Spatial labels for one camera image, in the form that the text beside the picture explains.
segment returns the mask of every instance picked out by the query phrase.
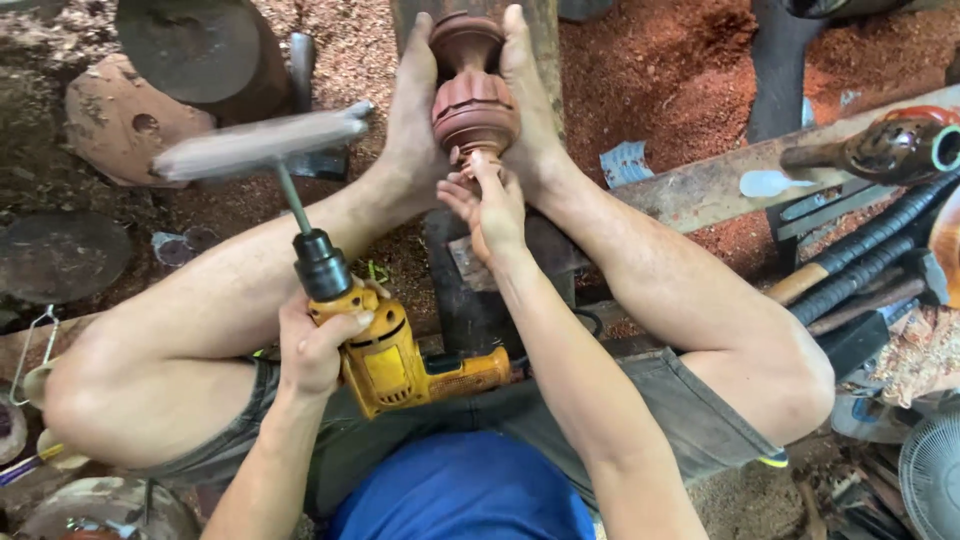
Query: man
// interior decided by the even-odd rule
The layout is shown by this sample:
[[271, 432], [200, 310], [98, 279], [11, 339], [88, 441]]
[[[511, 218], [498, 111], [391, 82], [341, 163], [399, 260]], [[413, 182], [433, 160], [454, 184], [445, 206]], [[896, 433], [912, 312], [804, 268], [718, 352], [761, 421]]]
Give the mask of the man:
[[[356, 258], [437, 199], [451, 206], [471, 225], [536, 380], [359, 419], [335, 389], [334, 358], [370, 315], [313, 327], [287, 216], [98, 318], [49, 379], [50, 428], [145, 476], [236, 475], [211, 538], [285, 537], [301, 502], [311, 516], [333, 516], [339, 538], [590, 537], [584, 504], [614, 537], [705, 537], [684, 482], [818, 427], [832, 407], [829, 363], [783, 308], [577, 169], [556, 137], [518, 6], [503, 27], [500, 67], [522, 124], [503, 161], [516, 179], [505, 174], [501, 185], [488, 163], [474, 163], [481, 201], [457, 175], [436, 182], [449, 166], [430, 128], [437, 67], [422, 13], [383, 154], [307, 212]], [[686, 353], [618, 363], [591, 339], [529, 257], [524, 196], [590, 256], [644, 329]], [[282, 362], [238, 359], [278, 335]]]

